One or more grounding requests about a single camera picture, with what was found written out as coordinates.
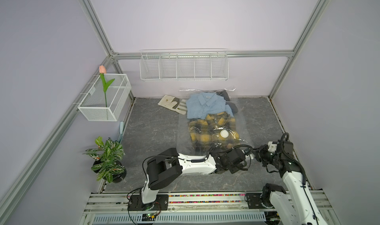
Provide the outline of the yellow plaid shirt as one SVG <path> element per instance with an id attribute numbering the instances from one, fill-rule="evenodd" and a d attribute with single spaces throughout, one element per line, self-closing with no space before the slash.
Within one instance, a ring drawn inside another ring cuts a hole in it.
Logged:
<path id="1" fill-rule="evenodd" d="M 191 143 L 200 151 L 227 150 L 240 144 L 236 119 L 228 113 L 209 114 L 205 119 L 194 119 L 188 122 Z M 220 136 L 221 130 L 227 130 L 229 136 Z"/>

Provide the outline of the clear plastic vacuum bag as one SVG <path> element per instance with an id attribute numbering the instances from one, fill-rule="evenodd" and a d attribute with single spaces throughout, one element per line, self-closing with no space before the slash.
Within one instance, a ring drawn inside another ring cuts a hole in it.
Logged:
<path id="1" fill-rule="evenodd" d="M 234 118 L 236 119 L 236 127 L 237 132 L 240 136 L 240 144 L 239 145 L 249 145 L 252 146 L 253 142 L 250 138 L 247 126 L 246 126 L 246 120 L 244 118 L 244 114 L 242 112 L 243 108 L 238 100 L 238 97 L 236 95 L 236 89 L 235 87 L 227 87 L 227 88 L 212 88 L 210 90 L 201 90 L 201 89 L 181 89 L 180 94 L 181 97 L 185 100 L 189 99 L 192 94 L 207 92 L 207 93 L 216 93 L 218 90 L 226 90 L 229 94 L 231 101 L 236 104 L 238 107 L 238 113 L 233 114 Z M 217 152 L 217 151 L 224 151 L 221 149 L 212 150 L 212 151 L 200 151 L 198 149 L 194 149 L 191 143 L 190 138 L 190 132 L 189 132 L 189 126 L 188 122 L 194 120 L 194 119 L 188 119 L 187 114 L 183 116 L 179 116 L 178 121 L 178 135 L 177 135 L 177 150 L 180 153 L 183 154 L 189 154 L 189 155 L 206 155 L 209 152 Z"/>

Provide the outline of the light blue shirt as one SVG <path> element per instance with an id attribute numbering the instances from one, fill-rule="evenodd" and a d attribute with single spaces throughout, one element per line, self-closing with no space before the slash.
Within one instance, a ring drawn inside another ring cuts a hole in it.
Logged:
<path id="1" fill-rule="evenodd" d="M 233 117 L 232 109 L 226 100 L 216 93 L 192 94 L 186 101 L 188 119 L 205 119 L 209 114 L 228 113 Z"/>

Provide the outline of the black shirt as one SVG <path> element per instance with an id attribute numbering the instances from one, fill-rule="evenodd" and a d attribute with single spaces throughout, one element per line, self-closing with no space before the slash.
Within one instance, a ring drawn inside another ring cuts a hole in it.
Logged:
<path id="1" fill-rule="evenodd" d="M 234 102 L 231 101 L 231 98 L 226 90 L 218 90 L 216 91 L 216 94 L 224 98 L 224 100 L 226 101 L 226 105 L 230 107 L 233 114 L 238 113 L 238 107 Z"/>

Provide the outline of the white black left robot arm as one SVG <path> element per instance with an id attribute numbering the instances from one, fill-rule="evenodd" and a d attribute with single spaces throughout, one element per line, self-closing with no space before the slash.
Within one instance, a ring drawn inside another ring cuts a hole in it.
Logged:
<path id="1" fill-rule="evenodd" d="M 193 156 L 179 153 L 170 148 L 163 153 L 147 158 L 142 167 L 145 173 L 145 183 L 136 190 L 138 195 L 130 195 L 129 211 L 166 211 L 169 196 L 158 195 L 159 191 L 179 176 L 211 175 L 229 171 L 234 174 L 248 170 L 244 162 L 253 154 L 253 148 L 248 145 L 238 145 L 226 151 L 209 152 L 206 156 Z"/>

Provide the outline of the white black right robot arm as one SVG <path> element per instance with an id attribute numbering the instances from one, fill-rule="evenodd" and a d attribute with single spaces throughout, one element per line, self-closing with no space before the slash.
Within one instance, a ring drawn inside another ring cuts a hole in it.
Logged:
<path id="1" fill-rule="evenodd" d="M 260 195 L 265 208 L 274 208 L 284 225 L 326 225 L 308 187 L 306 173 L 293 156 L 293 143 L 288 140 L 268 142 L 253 151 L 263 167 L 272 165 L 287 188 L 267 183 Z"/>

